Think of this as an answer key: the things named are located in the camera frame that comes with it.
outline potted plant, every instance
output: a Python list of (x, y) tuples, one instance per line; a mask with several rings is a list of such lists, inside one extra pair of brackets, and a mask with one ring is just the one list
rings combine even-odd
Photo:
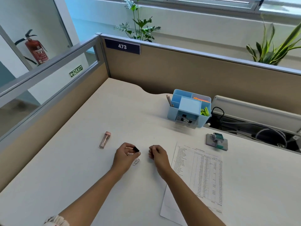
[(132, 0), (123, 0), (124, 4), (126, 4), (126, 9), (130, 9), (133, 12), (133, 21), (135, 29), (130, 29), (129, 22), (126, 22), (125, 24), (121, 24), (119, 26), (114, 27), (114, 29), (119, 29), (126, 33), (126, 35), (131, 39), (138, 39), (143, 41), (152, 42), (155, 38), (151, 35), (153, 31), (161, 29), (161, 27), (149, 27), (147, 26), (148, 23), (152, 22), (152, 17), (148, 20), (144, 19), (141, 20), (139, 16), (139, 4), (137, 0), (137, 3), (134, 3)]
[(301, 23), (296, 26), (288, 38), (279, 46), (275, 47), (272, 39), (275, 35), (275, 27), (272, 23), (271, 36), (267, 36), (267, 30), (265, 22), (263, 21), (263, 41), (260, 44), (256, 42), (256, 49), (253, 49), (250, 44), (246, 46), (248, 52), (252, 55), (254, 62), (265, 63), (270, 65), (278, 65), (279, 62), (287, 55), (292, 49), (301, 48), (301, 46), (295, 46), (301, 39), (297, 39), (300, 34)]

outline desk organizer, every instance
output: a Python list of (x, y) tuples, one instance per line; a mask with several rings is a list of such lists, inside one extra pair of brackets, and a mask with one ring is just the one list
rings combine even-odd
[[(194, 97), (208, 102), (193, 99)], [(171, 103), (173, 107), (169, 108), (167, 118), (181, 125), (200, 128), (211, 116), (211, 98), (207, 96), (175, 89)], [(209, 110), (208, 117), (201, 115), (201, 109), (205, 109), (205, 107)]]

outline paper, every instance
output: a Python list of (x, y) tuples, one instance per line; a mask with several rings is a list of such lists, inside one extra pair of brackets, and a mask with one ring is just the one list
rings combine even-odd
[[(177, 143), (172, 168), (213, 212), (222, 213), (222, 159), (209, 151)], [(180, 209), (166, 187), (160, 215), (187, 226)]]

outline forearm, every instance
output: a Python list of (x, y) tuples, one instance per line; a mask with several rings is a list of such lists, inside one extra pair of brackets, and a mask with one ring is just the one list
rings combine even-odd
[(188, 226), (225, 226), (172, 169), (164, 180)]
[(108, 171), (59, 215), (64, 217), (70, 226), (90, 226), (111, 189), (121, 176), (117, 171)]

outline dark blue sign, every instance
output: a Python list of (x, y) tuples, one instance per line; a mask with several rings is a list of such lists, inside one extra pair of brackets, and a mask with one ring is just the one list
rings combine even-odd
[(112, 48), (120, 51), (126, 51), (134, 54), (140, 54), (140, 45), (130, 44), (122, 41), (104, 39), (107, 48)]

